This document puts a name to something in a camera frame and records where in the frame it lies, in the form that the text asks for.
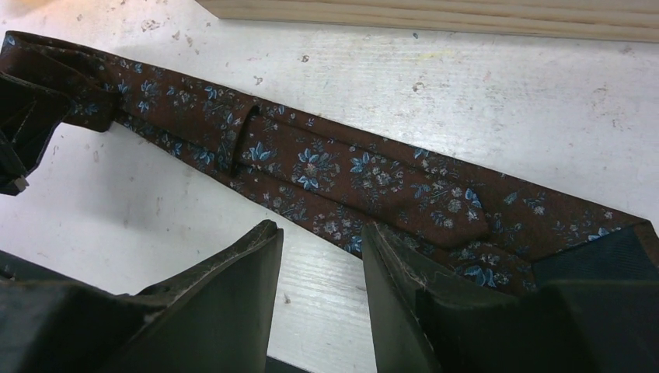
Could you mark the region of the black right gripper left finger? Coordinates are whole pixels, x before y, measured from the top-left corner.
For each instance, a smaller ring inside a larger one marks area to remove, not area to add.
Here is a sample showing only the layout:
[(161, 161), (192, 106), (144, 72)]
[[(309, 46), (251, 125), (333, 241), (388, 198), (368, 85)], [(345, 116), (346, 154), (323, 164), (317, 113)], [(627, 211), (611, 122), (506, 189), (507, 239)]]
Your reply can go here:
[(3, 372), (263, 372), (284, 232), (260, 222), (135, 295), (1, 254)]

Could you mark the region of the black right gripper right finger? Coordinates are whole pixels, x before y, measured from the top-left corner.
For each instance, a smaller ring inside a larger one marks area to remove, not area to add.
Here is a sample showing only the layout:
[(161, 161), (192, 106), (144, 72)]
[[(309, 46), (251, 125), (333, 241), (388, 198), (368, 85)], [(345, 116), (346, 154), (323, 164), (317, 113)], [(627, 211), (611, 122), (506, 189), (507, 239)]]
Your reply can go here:
[(533, 265), (515, 297), (467, 281), (377, 224), (364, 277), (380, 372), (656, 372), (658, 271), (625, 228)]

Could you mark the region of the brown blue floral tie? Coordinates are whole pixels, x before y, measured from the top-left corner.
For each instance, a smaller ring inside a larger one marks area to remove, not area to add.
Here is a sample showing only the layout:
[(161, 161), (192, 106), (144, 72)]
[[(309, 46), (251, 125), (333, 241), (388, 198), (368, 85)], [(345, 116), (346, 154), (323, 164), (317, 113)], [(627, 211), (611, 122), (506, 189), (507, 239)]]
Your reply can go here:
[(64, 122), (117, 122), (318, 237), (362, 254), (361, 228), (481, 287), (656, 281), (652, 224), (513, 176), (90, 47), (9, 31), (3, 73), (71, 100)]

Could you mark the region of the wooden compartment organizer box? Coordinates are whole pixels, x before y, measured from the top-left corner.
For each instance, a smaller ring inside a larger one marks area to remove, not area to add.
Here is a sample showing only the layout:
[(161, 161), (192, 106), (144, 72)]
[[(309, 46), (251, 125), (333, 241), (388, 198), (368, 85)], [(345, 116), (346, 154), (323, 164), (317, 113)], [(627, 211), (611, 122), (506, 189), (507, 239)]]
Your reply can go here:
[(220, 19), (656, 43), (656, 1), (201, 1)]

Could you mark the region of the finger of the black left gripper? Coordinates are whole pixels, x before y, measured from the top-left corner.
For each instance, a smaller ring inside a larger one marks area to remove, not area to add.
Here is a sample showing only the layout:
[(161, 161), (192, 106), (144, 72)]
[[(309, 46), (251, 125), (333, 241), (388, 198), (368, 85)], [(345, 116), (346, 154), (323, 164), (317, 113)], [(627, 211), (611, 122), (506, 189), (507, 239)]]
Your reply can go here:
[(1, 193), (15, 196), (41, 163), (55, 128), (70, 109), (52, 89), (1, 73)]

